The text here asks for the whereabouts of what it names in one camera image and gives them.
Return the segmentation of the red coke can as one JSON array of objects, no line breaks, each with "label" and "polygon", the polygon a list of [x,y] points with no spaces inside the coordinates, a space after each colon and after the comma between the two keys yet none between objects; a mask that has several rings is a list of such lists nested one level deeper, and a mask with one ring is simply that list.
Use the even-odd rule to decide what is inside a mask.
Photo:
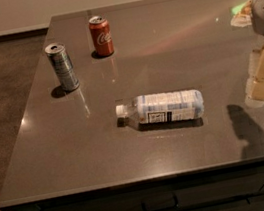
[{"label": "red coke can", "polygon": [[95,15],[89,20],[88,26],[96,53],[102,57],[113,54],[112,35],[107,19]]}]

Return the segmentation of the silver blue tall can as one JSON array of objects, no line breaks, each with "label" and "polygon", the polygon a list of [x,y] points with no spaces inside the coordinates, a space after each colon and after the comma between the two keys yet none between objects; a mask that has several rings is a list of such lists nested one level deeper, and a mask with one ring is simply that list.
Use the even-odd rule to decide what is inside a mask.
[{"label": "silver blue tall can", "polygon": [[63,90],[68,92],[77,89],[80,85],[79,80],[73,71],[74,67],[67,51],[65,51],[65,45],[59,42],[49,44],[45,53]]}]

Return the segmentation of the clear plastic water bottle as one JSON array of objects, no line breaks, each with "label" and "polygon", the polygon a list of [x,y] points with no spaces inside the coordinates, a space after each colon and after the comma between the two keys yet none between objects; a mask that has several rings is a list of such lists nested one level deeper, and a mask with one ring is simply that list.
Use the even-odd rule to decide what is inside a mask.
[{"label": "clear plastic water bottle", "polygon": [[120,119],[157,124],[201,118],[205,108],[202,93],[194,89],[137,96],[115,110]]}]

